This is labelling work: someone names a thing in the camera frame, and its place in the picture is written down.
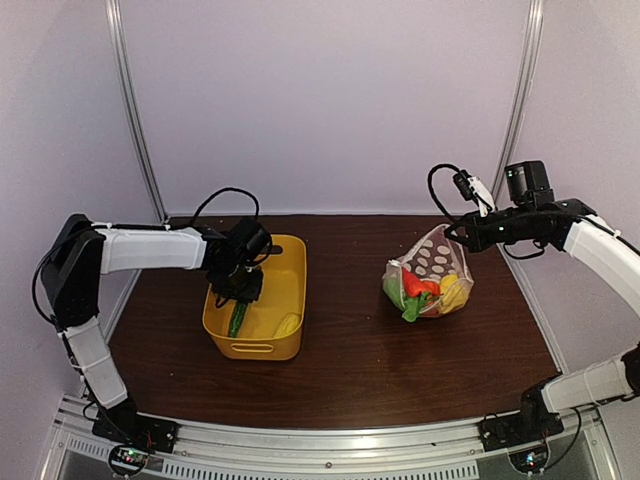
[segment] white wall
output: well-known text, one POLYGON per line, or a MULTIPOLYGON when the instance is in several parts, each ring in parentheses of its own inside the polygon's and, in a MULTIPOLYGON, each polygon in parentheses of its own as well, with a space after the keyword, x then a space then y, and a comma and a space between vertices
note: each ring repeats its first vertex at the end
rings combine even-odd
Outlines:
MULTIPOLYGON (((640 245, 640 4, 546 2, 542 46, 514 161, 546 162, 557 198, 577 197, 640 245)), ((640 320, 586 267, 550 252, 521 262, 568 370, 633 347, 640 320)), ((602 409, 638 478, 640 402, 602 409)))
MULTIPOLYGON (((0 16, 0 477, 33 478, 63 392, 78 388, 29 284, 66 217, 153 221, 101 0, 4 2, 0 16)), ((130 274, 104 279, 109 318, 130 274)))
MULTIPOLYGON (((425 188, 435 163, 465 163, 490 182, 528 5, 123 2, 167 210, 192 212, 237 185, 271 213, 435 213, 425 188)), ((468 209, 454 188, 442 197, 468 209)), ((207 211, 249 208, 231 195, 207 211)))

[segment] yellow plastic container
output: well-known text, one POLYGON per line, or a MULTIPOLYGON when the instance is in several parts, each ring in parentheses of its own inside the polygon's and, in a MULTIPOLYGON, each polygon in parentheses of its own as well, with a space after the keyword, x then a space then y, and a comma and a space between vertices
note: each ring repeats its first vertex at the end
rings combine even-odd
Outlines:
POLYGON ((215 307, 215 295, 207 293, 202 323, 222 354, 236 360, 289 360, 300 350, 307 290, 307 249, 290 235, 273 235, 272 254, 263 264, 260 298, 249 304, 238 332, 229 338, 229 322, 235 307, 230 301, 215 307))

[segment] robotic arm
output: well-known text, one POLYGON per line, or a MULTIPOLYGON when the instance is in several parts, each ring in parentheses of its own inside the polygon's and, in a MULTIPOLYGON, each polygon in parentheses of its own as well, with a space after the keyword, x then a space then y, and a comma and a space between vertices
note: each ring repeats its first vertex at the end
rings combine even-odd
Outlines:
POLYGON ((38 271, 72 365, 98 406, 93 433, 139 448, 171 452, 177 425, 137 413, 100 331, 100 275, 119 270, 203 270, 218 298, 257 300, 271 235, 255 218, 243 218, 228 234, 207 227, 111 225, 72 215, 38 271))
MULTIPOLYGON (((480 252, 497 243, 512 245, 532 240, 540 252, 526 258, 538 256, 551 244, 587 265, 640 316, 640 252, 584 203, 576 199, 555 201, 541 161, 508 166, 505 173, 516 207, 489 212, 481 208, 453 219, 446 236, 470 252, 480 252)), ((473 177, 464 170, 454 175, 463 197, 479 206, 493 205, 492 199, 487 201, 486 189, 483 201, 480 190, 467 178, 473 177)), ((527 390, 520 412, 480 423, 485 449, 510 447, 539 440, 544 434, 560 433, 563 427, 558 414, 562 411, 628 400, 639 394, 640 346, 527 390)))

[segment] vertical metal pole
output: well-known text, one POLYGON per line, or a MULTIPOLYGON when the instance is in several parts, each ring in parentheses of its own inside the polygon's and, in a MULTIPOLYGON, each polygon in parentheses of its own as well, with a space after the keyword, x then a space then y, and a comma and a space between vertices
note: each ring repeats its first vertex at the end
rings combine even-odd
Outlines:
POLYGON ((518 142, 518 135, 522 128, 524 118, 524 107, 531 89, 533 74, 538 61, 538 51, 540 49, 540 38, 542 36, 543 1, 531 0, 529 4, 529 18, 524 36, 522 48, 522 60, 520 62, 520 74, 516 85, 516 93, 511 107, 511 117, 507 126, 507 133, 502 145, 500 162, 496 171, 491 194, 498 200, 504 185, 504 167, 509 165, 513 159, 513 153, 518 142))
POLYGON ((106 0, 106 3, 111 42, 113 44, 113 50, 116 57, 116 65, 118 67, 118 74, 120 77, 120 87, 122 89, 122 97, 124 100, 129 129, 131 130, 131 137, 136 149, 138 162, 140 163, 140 169, 142 170, 142 177, 147 187, 149 197, 151 198, 154 213, 159 222, 164 222, 167 219, 167 212, 164 208, 164 204, 162 203, 158 182, 156 181, 156 177, 153 173, 151 160, 149 158, 149 150, 147 148, 147 142, 145 140, 142 123, 140 121, 140 112, 138 111, 133 81, 131 79, 131 71, 129 69, 129 60, 127 58, 122 17, 120 14, 120 0, 106 0))

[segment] brown wooden table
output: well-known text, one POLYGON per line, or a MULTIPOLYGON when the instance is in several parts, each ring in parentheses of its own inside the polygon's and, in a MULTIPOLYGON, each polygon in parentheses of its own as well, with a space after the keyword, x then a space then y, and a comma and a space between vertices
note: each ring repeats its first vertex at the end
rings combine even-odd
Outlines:
POLYGON ((287 362, 228 360, 202 327, 204 274, 145 271, 110 344, 141 411, 251 427, 411 425, 516 409, 523 390, 555 374, 495 248, 468 255, 476 284, 463 310, 414 324, 401 319, 381 289, 385 264, 442 218, 262 221, 307 243, 300 353, 287 362))

